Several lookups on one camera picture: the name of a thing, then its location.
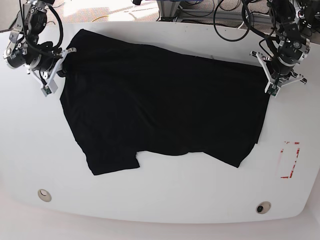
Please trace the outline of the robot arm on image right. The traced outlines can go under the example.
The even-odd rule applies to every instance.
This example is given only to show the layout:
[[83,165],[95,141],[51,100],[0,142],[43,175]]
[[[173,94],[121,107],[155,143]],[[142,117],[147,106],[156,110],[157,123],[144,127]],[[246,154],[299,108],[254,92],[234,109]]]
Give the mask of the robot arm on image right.
[[307,83],[307,79],[294,71],[310,52],[310,40],[301,35],[296,22],[296,8],[290,0],[268,0],[269,16],[272,23],[272,34],[261,34],[270,53],[264,56],[252,51],[262,66],[267,84],[264,92],[277,96],[280,89],[295,82]]

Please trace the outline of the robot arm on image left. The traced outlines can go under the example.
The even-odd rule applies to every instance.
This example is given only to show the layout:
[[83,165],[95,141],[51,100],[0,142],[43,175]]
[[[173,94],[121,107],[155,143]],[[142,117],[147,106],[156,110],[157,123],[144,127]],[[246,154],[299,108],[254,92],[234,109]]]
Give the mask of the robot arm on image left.
[[[62,21],[53,7],[53,0],[28,0],[19,3],[19,12],[10,29],[9,44],[3,58],[11,69],[26,67],[40,84],[40,89],[47,96],[58,89],[54,81],[56,74],[63,70],[67,55],[77,49],[62,49],[64,30]],[[47,25],[47,10],[50,10],[58,22],[59,39],[57,44],[46,41],[39,44],[39,35]]]

